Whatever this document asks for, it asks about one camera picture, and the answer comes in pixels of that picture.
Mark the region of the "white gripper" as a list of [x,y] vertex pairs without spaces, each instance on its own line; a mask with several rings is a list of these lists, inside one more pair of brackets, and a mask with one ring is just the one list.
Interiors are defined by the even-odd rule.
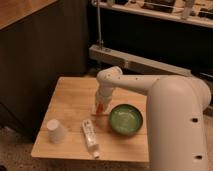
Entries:
[[108,105],[112,99],[113,91],[113,88],[99,86],[95,93],[95,106],[102,104],[105,108],[108,108]]

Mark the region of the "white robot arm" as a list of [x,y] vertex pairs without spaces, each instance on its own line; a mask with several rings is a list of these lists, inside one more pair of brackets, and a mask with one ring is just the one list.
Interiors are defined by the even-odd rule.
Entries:
[[203,112],[209,86],[196,77],[125,75],[118,66],[97,74],[95,112],[105,112],[119,87],[147,97],[150,171],[210,171]]

